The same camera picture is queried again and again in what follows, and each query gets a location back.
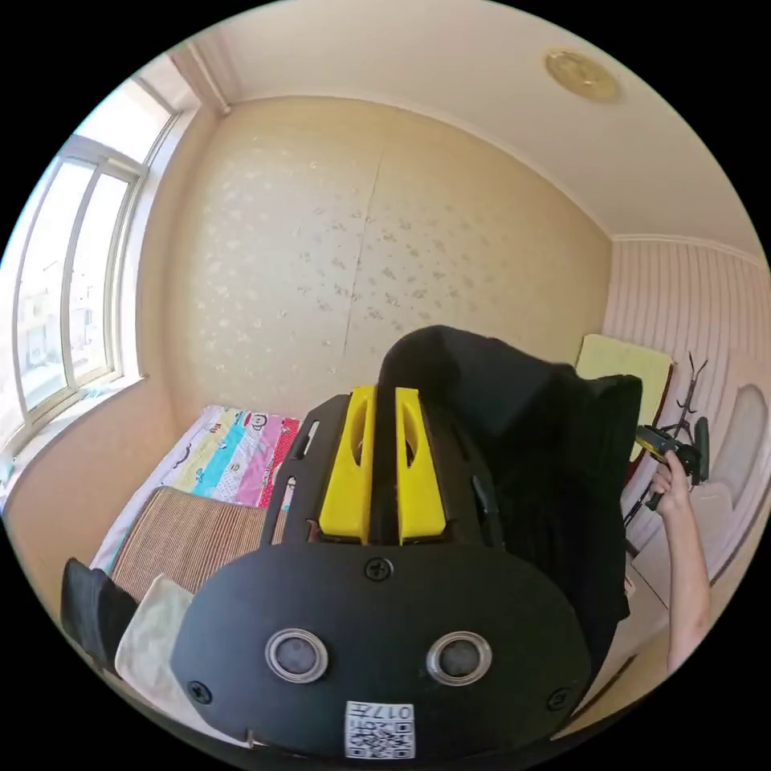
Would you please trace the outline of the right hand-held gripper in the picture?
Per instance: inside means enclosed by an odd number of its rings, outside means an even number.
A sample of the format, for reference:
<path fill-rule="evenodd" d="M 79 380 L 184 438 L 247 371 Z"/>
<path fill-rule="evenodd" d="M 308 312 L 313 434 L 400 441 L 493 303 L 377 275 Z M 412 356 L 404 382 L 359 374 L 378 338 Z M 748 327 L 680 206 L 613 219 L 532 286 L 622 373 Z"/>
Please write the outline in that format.
<path fill-rule="evenodd" d="M 666 462 L 666 453 L 674 451 L 688 477 L 690 491 L 703 482 L 703 424 L 696 423 L 683 442 L 675 434 L 651 425 L 638 427 L 635 441 L 658 463 Z"/>

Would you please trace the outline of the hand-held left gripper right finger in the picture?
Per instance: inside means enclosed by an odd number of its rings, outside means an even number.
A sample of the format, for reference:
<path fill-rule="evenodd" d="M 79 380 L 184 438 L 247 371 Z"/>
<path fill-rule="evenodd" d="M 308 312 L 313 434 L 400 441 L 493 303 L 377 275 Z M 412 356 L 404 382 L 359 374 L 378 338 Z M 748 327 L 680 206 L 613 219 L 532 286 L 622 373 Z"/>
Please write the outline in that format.
<path fill-rule="evenodd" d="M 446 517 L 419 394 L 398 387 L 394 396 L 399 539 L 436 539 L 444 533 Z"/>

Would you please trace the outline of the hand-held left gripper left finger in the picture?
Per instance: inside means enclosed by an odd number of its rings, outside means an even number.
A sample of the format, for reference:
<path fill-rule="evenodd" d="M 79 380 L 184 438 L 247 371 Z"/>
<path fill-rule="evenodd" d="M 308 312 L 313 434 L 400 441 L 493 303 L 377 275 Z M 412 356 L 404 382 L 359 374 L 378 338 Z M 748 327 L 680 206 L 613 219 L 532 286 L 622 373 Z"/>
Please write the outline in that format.
<path fill-rule="evenodd" d="M 373 481 L 376 386 L 349 395 L 319 526 L 333 540 L 367 540 Z"/>

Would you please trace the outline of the person's right hand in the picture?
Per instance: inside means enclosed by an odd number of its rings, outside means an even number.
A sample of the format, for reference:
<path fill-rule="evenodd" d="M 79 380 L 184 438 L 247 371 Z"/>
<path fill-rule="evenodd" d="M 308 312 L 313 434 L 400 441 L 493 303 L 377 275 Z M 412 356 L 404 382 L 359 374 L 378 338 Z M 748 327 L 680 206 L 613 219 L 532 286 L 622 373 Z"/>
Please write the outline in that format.
<path fill-rule="evenodd" d="M 668 451 L 665 460 L 657 467 L 652 478 L 651 490 L 660 496 L 655 511 L 666 524 L 684 520 L 693 515 L 688 477 L 674 451 Z"/>

